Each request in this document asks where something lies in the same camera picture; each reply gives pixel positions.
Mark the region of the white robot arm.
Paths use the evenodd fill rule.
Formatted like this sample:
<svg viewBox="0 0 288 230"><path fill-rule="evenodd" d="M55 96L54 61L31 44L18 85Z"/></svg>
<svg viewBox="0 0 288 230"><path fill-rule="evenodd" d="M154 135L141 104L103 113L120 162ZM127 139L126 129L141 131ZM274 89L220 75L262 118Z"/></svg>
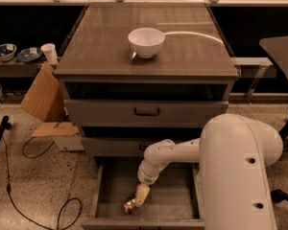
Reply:
<svg viewBox="0 0 288 230"><path fill-rule="evenodd" d="M171 163L200 166L205 230L277 230L266 168L283 152L271 126L235 114L222 114L204 126L198 139L170 139L148 146L137 176L135 205Z"/></svg>

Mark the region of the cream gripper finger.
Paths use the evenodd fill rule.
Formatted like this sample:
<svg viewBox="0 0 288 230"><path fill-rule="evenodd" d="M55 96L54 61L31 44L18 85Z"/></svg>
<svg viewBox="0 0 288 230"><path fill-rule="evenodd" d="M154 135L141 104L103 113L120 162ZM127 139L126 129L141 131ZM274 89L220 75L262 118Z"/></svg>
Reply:
<svg viewBox="0 0 288 230"><path fill-rule="evenodd" d="M135 192L135 206L136 207L141 207L148 194L150 192L150 187L146 185L145 183L141 183L137 186L136 192Z"/></svg>

